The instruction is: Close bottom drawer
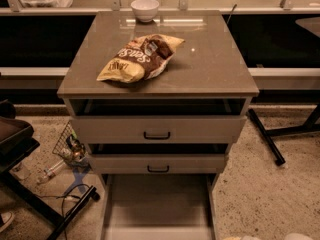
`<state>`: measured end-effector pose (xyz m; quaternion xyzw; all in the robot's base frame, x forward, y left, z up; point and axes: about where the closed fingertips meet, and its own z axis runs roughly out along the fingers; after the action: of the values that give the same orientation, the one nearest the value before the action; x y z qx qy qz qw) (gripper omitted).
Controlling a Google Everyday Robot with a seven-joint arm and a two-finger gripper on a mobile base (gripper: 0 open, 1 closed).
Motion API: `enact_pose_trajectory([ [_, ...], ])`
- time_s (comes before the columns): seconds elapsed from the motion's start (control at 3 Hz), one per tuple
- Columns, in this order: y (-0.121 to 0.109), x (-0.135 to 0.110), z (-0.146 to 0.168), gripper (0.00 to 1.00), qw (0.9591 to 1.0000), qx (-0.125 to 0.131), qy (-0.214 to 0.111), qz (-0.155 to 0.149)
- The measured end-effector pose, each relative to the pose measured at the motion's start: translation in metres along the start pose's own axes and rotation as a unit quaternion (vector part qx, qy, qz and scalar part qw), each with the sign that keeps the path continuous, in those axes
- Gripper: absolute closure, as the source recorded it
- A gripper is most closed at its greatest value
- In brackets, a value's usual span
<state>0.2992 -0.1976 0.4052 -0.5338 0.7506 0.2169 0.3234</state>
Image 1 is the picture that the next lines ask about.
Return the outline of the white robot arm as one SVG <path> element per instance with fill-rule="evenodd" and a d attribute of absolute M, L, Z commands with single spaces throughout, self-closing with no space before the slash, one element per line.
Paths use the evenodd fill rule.
<path fill-rule="evenodd" d="M 223 240 L 262 240 L 258 237 L 253 236 L 243 236 L 243 237 L 227 237 Z M 311 237 L 300 234 L 300 233 L 290 233 L 284 237 L 283 240 L 313 240 Z"/>

